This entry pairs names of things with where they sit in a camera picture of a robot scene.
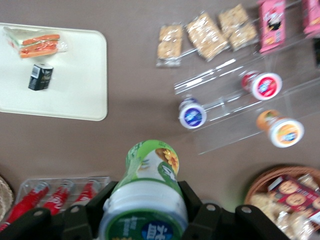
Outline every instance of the small black box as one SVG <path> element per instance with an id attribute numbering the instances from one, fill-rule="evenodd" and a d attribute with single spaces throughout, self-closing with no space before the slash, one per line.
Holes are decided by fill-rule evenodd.
<path id="1" fill-rule="evenodd" d="M 314 50 L 316 67 L 320 68 L 320 38 L 313 39 L 313 50 Z"/>
<path id="2" fill-rule="evenodd" d="M 29 89 L 38 91 L 47 89 L 54 68 L 48 64 L 33 65 L 30 76 Z"/>

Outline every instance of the white tray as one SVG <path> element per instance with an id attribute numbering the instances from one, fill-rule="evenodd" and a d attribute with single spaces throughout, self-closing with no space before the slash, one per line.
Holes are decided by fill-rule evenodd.
<path id="1" fill-rule="evenodd" d="M 3 27 L 54 29 L 66 52 L 21 59 Z M 54 67 L 48 89 L 28 88 L 34 64 Z M 0 23 L 0 112 L 101 121 L 107 116 L 107 42 L 98 31 Z"/>

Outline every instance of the brown table surface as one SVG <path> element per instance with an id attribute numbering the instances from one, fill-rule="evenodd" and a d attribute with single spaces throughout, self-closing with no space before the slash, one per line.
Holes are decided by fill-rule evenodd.
<path id="1" fill-rule="evenodd" d="M 241 2 L 258 15 L 254 0 Z M 202 10 L 214 15 L 237 3 L 240 1 L 2 0 L 2 23 L 103 33 L 107 39 L 108 115 L 95 122 L 0 113 L 0 175 L 15 191 L 28 178 L 110 176 L 120 180 L 128 150 L 140 141 L 158 139 L 177 152 L 179 180 L 186 180 L 201 199 L 233 211 L 243 202 L 248 184 L 265 168 L 277 164 L 320 168 L 319 114 L 301 120 L 303 139 L 286 149 L 272 146 L 264 134 L 258 134 L 198 155 L 192 133 L 180 125 L 174 83 L 184 80 L 188 66 L 175 70 L 155 67 L 159 29 L 163 24 L 187 23 Z M 195 53 L 190 58 L 201 65 L 201 71 L 214 66 Z M 200 69 L 187 71 L 192 77 Z"/>

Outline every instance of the pink snack box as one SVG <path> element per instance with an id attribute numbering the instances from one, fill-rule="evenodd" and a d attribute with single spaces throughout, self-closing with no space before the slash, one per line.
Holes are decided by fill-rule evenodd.
<path id="1" fill-rule="evenodd" d="M 319 0 L 302 0 L 304 33 L 320 31 Z"/>
<path id="2" fill-rule="evenodd" d="M 260 0 L 259 23 L 260 23 L 260 53 L 282 44 L 286 39 L 285 29 L 285 0 Z"/>

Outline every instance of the plastic jar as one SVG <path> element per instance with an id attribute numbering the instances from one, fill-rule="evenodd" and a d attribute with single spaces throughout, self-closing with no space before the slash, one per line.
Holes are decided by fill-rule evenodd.
<path id="1" fill-rule="evenodd" d="M 179 120 L 185 128 L 195 129 L 206 122 L 207 113 L 195 98 L 188 97 L 179 106 Z"/>
<path id="2" fill-rule="evenodd" d="M 104 203 L 99 239 L 180 240 L 188 215 L 176 180 L 176 152 L 162 141 L 143 141 L 128 152 L 125 165 Z"/>
<path id="3" fill-rule="evenodd" d="M 276 110 L 267 110 L 261 113 L 256 125 L 264 130 L 278 148 L 290 147 L 301 140 L 304 135 L 304 126 L 297 120 L 281 116 Z"/>
<path id="4" fill-rule="evenodd" d="M 282 79 L 271 72 L 250 71 L 241 80 L 242 87 L 258 100 L 268 100 L 276 96 L 282 88 Z"/>

